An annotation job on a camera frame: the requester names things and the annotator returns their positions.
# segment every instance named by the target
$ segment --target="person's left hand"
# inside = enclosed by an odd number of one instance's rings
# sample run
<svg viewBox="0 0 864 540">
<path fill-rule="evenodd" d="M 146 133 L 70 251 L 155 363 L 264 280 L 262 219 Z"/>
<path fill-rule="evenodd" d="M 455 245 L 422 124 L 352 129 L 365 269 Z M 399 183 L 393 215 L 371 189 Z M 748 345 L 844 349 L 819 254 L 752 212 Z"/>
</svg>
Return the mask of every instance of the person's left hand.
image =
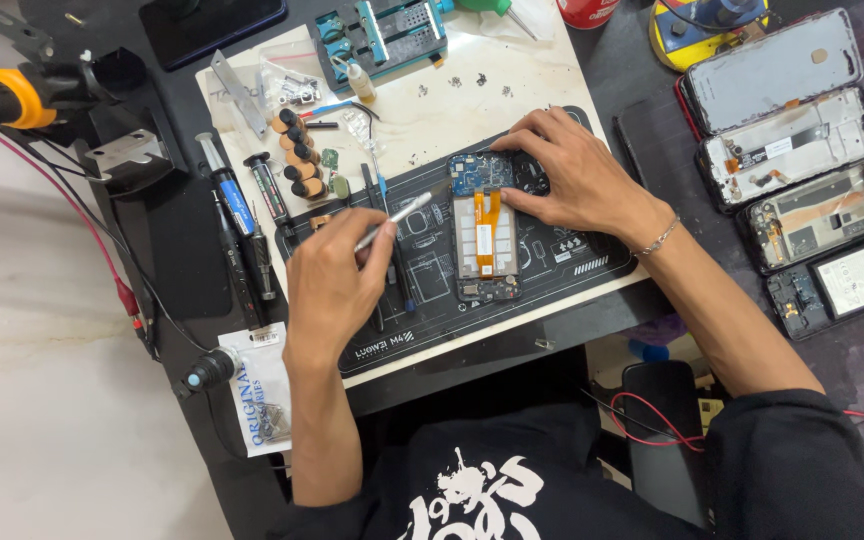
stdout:
<svg viewBox="0 0 864 540">
<path fill-rule="evenodd" d="M 286 262 L 289 326 L 283 360 L 290 372 L 334 369 L 346 344 L 369 320 L 385 290 L 396 236 L 396 224 L 388 219 L 379 210 L 344 210 Z M 370 248 L 355 253 L 370 225 L 381 227 L 378 235 Z"/>
</svg>

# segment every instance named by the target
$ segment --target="phone screen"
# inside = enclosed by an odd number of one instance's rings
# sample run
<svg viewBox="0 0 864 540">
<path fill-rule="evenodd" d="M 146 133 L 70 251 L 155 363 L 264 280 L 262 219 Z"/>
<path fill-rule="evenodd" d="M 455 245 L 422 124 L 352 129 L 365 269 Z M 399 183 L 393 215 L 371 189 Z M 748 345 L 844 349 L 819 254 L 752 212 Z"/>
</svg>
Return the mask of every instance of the phone screen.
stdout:
<svg viewBox="0 0 864 540">
<path fill-rule="evenodd" d="M 152 0 L 138 10 L 162 69 L 172 71 L 285 19 L 285 0 Z"/>
</svg>

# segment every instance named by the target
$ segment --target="hand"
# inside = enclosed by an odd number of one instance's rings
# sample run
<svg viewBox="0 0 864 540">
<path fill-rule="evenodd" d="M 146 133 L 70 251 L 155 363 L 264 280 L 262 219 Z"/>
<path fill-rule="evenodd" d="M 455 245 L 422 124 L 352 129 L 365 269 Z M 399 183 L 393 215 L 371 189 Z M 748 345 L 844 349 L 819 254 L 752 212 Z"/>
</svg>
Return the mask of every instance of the hand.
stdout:
<svg viewBox="0 0 864 540">
<path fill-rule="evenodd" d="M 369 320 L 385 290 L 396 236 L 396 224 L 388 219 L 378 210 L 345 210 L 286 262 L 289 326 L 283 359 L 290 374 L 298 368 L 335 368 L 346 344 Z M 370 225 L 381 230 L 369 248 L 355 253 Z"/>
<path fill-rule="evenodd" d="M 633 251 L 652 245 L 675 218 L 622 170 L 605 143 L 559 106 L 533 110 L 491 144 L 494 151 L 524 150 L 549 178 L 547 197 L 502 188 L 502 200 L 548 225 L 600 231 Z"/>
</svg>

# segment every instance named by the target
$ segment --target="glue bottle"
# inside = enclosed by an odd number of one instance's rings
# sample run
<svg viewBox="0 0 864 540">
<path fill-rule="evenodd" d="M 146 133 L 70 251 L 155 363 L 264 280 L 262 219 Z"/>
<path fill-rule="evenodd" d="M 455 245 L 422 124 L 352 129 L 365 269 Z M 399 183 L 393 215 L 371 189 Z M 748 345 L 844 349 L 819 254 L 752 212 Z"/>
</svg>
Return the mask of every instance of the glue bottle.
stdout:
<svg viewBox="0 0 864 540">
<path fill-rule="evenodd" d="M 373 84 L 369 74 L 358 63 L 348 63 L 338 56 L 332 56 L 332 62 L 338 62 L 343 68 L 340 68 L 348 77 L 348 85 L 352 87 L 356 97 L 363 104 L 370 104 L 376 101 L 376 85 Z"/>
</svg>

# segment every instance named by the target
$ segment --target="white graphic print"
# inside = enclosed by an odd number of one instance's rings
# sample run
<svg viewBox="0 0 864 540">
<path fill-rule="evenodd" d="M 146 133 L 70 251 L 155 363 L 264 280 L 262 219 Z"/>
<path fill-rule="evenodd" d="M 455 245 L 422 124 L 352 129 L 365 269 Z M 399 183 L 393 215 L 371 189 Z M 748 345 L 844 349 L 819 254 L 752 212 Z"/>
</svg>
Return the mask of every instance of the white graphic print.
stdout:
<svg viewBox="0 0 864 540">
<path fill-rule="evenodd" d="M 455 448 L 455 455 L 459 469 L 448 475 L 439 473 L 436 478 L 441 497 L 433 498 L 428 506 L 424 497 L 415 497 L 409 504 L 413 521 L 397 540 L 406 540 L 410 531 L 411 540 L 503 540 L 506 518 L 495 496 L 524 509 L 534 504 L 536 495 L 546 484 L 538 474 L 520 464 L 525 460 L 521 455 L 509 458 L 498 469 L 498 478 L 492 463 L 483 461 L 480 467 L 466 467 L 460 448 Z M 482 507 L 475 517 L 474 527 L 462 521 L 450 522 L 452 505 L 461 506 L 465 515 L 476 510 L 480 503 Z M 542 540 L 532 521 L 522 514 L 511 512 L 508 523 L 523 540 Z M 435 535 L 432 535 L 433 525 L 440 527 Z"/>
</svg>

